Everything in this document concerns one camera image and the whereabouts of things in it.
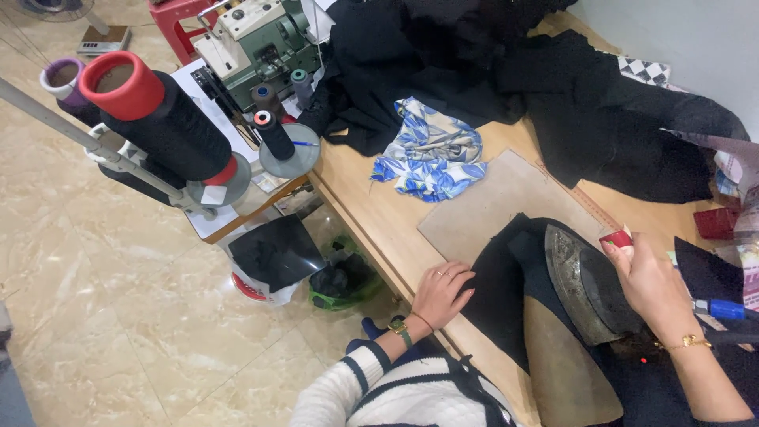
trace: striped sweater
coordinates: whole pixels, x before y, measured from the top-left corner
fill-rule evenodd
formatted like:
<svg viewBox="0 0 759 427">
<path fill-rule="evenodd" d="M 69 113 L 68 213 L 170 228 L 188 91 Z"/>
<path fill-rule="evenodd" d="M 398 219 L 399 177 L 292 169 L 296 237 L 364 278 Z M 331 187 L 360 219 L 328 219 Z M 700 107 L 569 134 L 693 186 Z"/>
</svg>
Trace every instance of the striped sweater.
<svg viewBox="0 0 759 427">
<path fill-rule="evenodd" d="M 503 394 L 464 358 L 430 357 L 391 369 L 374 342 L 301 392 L 291 427 L 516 427 Z"/>
</svg>

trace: grey thread spool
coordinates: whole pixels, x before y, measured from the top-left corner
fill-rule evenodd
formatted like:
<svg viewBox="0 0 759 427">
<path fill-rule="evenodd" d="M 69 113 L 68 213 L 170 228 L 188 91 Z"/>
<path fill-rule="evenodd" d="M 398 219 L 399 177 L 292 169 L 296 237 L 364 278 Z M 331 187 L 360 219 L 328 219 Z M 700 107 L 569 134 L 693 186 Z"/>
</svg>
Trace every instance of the grey thread spool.
<svg viewBox="0 0 759 427">
<path fill-rule="evenodd" d="M 253 126 L 277 160 L 287 160 L 295 154 L 295 144 L 282 127 L 282 123 L 270 111 L 257 112 L 253 117 Z"/>
<path fill-rule="evenodd" d="M 290 74 L 290 81 L 292 81 L 292 87 L 295 89 L 295 96 L 298 98 L 298 108 L 305 109 L 311 101 L 311 95 L 313 95 L 311 88 L 313 77 L 299 68 Z"/>
<path fill-rule="evenodd" d="M 287 112 L 285 106 L 282 105 L 282 101 L 279 100 L 279 96 L 274 89 L 266 83 L 253 86 L 250 90 L 250 96 L 256 103 L 256 110 L 260 111 L 265 109 L 266 111 L 273 112 L 278 120 L 282 120 Z"/>
</svg>

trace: sewing machine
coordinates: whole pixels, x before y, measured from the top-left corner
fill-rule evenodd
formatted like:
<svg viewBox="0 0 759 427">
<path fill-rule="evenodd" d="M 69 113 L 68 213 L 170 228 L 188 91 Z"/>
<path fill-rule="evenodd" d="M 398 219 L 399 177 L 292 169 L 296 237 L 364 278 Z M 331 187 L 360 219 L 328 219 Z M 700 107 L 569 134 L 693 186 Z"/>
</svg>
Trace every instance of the sewing machine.
<svg viewBox="0 0 759 427">
<path fill-rule="evenodd" d="M 203 19 L 212 13 L 219 16 L 213 28 Z M 194 46 L 208 67 L 193 78 L 233 122 L 254 110 L 253 87 L 269 84 L 284 99 L 292 93 L 293 70 L 312 73 L 320 66 L 300 0 L 224 0 L 198 21 L 208 33 Z"/>
</svg>

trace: sleeve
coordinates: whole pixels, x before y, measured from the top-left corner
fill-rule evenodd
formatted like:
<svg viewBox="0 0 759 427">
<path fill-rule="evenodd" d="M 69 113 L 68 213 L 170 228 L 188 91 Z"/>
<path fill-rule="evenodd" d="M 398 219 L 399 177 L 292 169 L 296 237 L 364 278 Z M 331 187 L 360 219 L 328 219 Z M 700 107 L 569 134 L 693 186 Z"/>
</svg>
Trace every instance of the sleeve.
<svg viewBox="0 0 759 427">
<path fill-rule="evenodd" d="M 379 344 L 368 341 L 340 359 L 298 396 L 291 427 L 345 427 L 345 420 L 369 389 L 390 370 Z"/>
<path fill-rule="evenodd" d="M 696 420 L 698 427 L 759 427 L 759 419 L 747 419 L 734 422 L 706 422 Z"/>
</svg>

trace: green plastic bag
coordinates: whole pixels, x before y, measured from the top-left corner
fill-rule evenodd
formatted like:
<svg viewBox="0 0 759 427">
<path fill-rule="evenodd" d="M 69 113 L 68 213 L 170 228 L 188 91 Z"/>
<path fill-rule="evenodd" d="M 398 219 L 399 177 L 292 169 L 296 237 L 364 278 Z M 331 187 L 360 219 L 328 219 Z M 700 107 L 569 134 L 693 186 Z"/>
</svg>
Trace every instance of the green plastic bag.
<svg viewBox="0 0 759 427">
<path fill-rule="evenodd" d="M 346 236 L 344 234 L 335 237 L 330 243 L 324 245 L 320 249 L 322 255 L 328 258 L 328 260 L 330 259 L 330 256 L 334 256 L 334 254 L 337 252 L 332 247 L 334 243 L 338 243 L 343 246 L 343 249 L 341 249 L 341 251 L 345 251 L 349 254 L 360 255 L 364 262 L 371 267 L 371 264 L 367 260 L 366 255 L 361 253 L 358 245 L 356 245 L 350 236 Z M 311 286 L 309 283 L 308 299 L 317 308 L 321 308 L 322 310 L 327 310 L 329 312 L 339 312 L 341 310 L 346 310 L 350 307 L 360 304 L 364 301 L 369 301 L 378 293 L 380 293 L 383 286 L 385 286 L 385 281 L 382 279 L 380 274 L 377 273 L 373 268 L 371 268 L 371 270 L 372 274 L 370 277 L 361 283 L 350 296 L 343 298 L 326 296 L 314 291 L 313 286 Z"/>
</svg>

